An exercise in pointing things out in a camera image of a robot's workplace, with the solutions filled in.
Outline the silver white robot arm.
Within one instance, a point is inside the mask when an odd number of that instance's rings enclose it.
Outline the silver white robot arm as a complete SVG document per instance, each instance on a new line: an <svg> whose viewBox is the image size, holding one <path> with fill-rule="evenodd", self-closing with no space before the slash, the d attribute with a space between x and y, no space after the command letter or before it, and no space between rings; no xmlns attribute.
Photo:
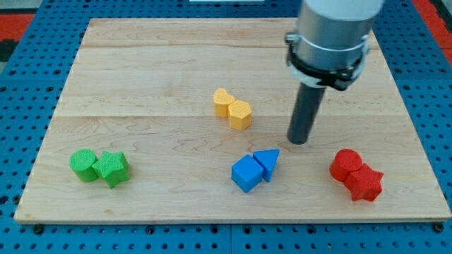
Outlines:
<svg viewBox="0 0 452 254"><path fill-rule="evenodd" d="M367 60L367 40L384 0L303 0L285 35L287 65L312 88L346 90Z"/></svg>

